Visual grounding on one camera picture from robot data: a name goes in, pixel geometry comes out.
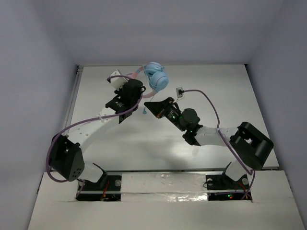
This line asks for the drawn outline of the blue pink cat-ear headphones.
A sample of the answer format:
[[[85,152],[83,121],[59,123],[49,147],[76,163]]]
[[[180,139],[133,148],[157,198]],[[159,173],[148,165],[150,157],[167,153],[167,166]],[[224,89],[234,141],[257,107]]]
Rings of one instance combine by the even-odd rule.
[[[169,78],[164,71],[164,67],[157,62],[150,62],[147,65],[141,66],[127,76],[136,79],[141,72],[145,74],[149,86],[152,89],[150,93],[142,96],[144,99],[154,97],[158,92],[165,89],[169,83]]]

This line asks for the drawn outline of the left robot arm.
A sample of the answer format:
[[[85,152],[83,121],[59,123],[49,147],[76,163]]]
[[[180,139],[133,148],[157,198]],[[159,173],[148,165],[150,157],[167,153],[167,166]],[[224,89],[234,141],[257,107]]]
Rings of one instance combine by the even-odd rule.
[[[83,155],[94,141],[138,109],[145,90],[141,81],[129,79],[115,90],[116,96],[96,117],[77,122],[56,134],[47,152],[46,170],[55,170],[64,178],[63,182],[78,180],[103,189],[107,172],[95,163],[85,162]]]

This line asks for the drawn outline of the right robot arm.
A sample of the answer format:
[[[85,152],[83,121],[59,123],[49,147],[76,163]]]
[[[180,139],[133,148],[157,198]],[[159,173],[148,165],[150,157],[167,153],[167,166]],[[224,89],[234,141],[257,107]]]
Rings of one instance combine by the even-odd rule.
[[[156,118],[166,118],[183,131],[182,137],[188,144],[229,148],[236,160],[227,165],[221,177],[226,188],[237,185],[243,175],[262,169],[274,146],[267,136],[249,122],[242,122],[232,128],[203,126],[194,109],[180,110],[172,97],[160,102],[145,102],[144,105]]]

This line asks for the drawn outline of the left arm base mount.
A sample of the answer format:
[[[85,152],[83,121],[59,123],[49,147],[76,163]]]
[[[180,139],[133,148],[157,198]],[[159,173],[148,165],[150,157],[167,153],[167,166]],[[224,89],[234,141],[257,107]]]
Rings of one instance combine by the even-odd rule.
[[[113,202],[121,201],[121,175],[109,175],[106,183],[101,187],[86,182],[79,183],[77,188],[76,200],[77,201],[104,201]]]

